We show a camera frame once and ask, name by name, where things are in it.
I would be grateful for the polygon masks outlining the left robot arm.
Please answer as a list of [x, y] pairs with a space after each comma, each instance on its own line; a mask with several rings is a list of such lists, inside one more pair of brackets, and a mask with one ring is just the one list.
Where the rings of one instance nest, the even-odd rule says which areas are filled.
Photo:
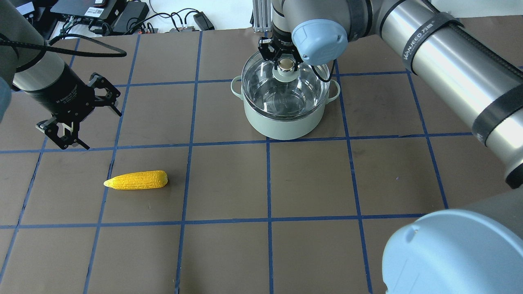
[[54, 47], [67, 35], [46, 41], [8, 0], [2, 0], [1, 9], [1, 116], [11, 104], [12, 91], [24, 91], [51, 117], [36, 124], [36, 128], [60, 149], [80, 145], [89, 149], [80, 139], [80, 124], [97, 107], [109, 107], [122, 116], [117, 108], [120, 91], [99, 73], [83, 82], [60, 57], [62, 54], [84, 57], [124, 57], [127, 53], [86, 36], [88, 40], [113, 53], [94, 53]]

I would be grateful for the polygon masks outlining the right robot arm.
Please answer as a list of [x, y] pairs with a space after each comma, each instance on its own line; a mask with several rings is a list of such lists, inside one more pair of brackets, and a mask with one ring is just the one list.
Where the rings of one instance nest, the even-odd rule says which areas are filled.
[[388, 294], [521, 294], [522, 71], [427, 0], [274, 0], [261, 55], [324, 65], [378, 35], [505, 164], [511, 191], [422, 216], [388, 240]]

